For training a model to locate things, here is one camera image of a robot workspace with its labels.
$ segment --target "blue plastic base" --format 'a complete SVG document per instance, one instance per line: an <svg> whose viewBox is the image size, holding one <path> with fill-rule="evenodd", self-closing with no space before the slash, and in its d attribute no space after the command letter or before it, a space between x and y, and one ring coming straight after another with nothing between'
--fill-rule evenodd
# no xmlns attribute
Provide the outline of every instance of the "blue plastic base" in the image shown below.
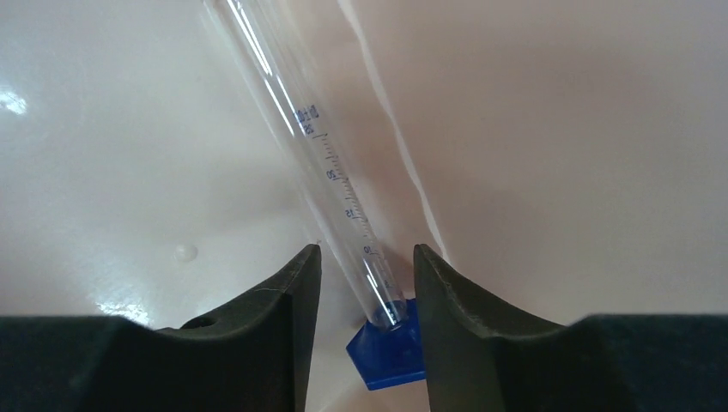
<svg viewBox="0 0 728 412"><path fill-rule="evenodd" d="M382 332L367 322L346 345L370 391L425 379L420 323L415 300L407 300L409 318L398 329Z"/></svg>

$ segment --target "white surface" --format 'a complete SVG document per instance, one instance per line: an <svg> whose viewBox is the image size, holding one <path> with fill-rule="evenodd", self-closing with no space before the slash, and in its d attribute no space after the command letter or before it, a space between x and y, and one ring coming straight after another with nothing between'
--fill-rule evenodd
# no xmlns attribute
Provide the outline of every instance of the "white surface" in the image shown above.
<svg viewBox="0 0 728 412"><path fill-rule="evenodd" d="M726 311L728 3L341 3L456 268L561 322ZM199 2L0 10L0 312L179 326L315 240ZM292 10L411 285L436 242L361 43L335 0ZM426 410L423 384L363 390L360 321L327 255L309 409Z"/></svg>

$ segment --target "black clamp jaw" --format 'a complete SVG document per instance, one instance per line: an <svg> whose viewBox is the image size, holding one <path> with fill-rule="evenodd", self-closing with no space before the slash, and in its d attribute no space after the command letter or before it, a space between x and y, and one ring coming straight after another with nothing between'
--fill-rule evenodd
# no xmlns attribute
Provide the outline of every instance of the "black clamp jaw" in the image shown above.
<svg viewBox="0 0 728 412"><path fill-rule="evenodd" d="M728 316L596 315L560 326L426 245L415 287L433 412L728 411Z"/></svg>
<svg viewBox="0 0 728 412"><path fill-rule="evenodd" d="M303 412L320 283L310 245L178 330L119 317L0 318L0 412Z"/></svg>

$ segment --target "beige plastic surface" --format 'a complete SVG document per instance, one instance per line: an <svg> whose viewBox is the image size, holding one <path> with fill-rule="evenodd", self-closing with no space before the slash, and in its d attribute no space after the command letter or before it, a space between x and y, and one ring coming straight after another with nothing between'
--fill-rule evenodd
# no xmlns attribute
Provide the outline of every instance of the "beige plastic surface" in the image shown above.
<svg viewBox="0 0 728 412"><path fill-rule="evenodd" d="M728 309L728 3L340 3L292 11L405 284L440 243L554 321ZM1 313L179 326L316 240L199 1L0 10ZM427 410L423 383L366 392L325 259L308 408Z"/></svg>

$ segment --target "blue printed numbers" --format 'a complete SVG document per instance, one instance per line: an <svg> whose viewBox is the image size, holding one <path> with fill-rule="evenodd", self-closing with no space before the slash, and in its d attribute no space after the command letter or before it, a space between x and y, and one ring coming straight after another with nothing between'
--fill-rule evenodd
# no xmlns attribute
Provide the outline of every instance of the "blue printed numbers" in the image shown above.
<svg viewBox="0 0 728 412"><path fill-rule="evenodd" d="M310 105L296 110L295 116L298 123L303 124L304 122L310 122L312 118L319 118L319 110L315 105Z"/></svg>
<svg viewBox="0 0 728 412"><path fill-rule="evenodd" d="M311 120L319 118L319 110L315 105L306 106L302 109L296 110L294 112L294 116L306 136L315 133L316 130L313 128L313 124L310 123Z"/></svg>

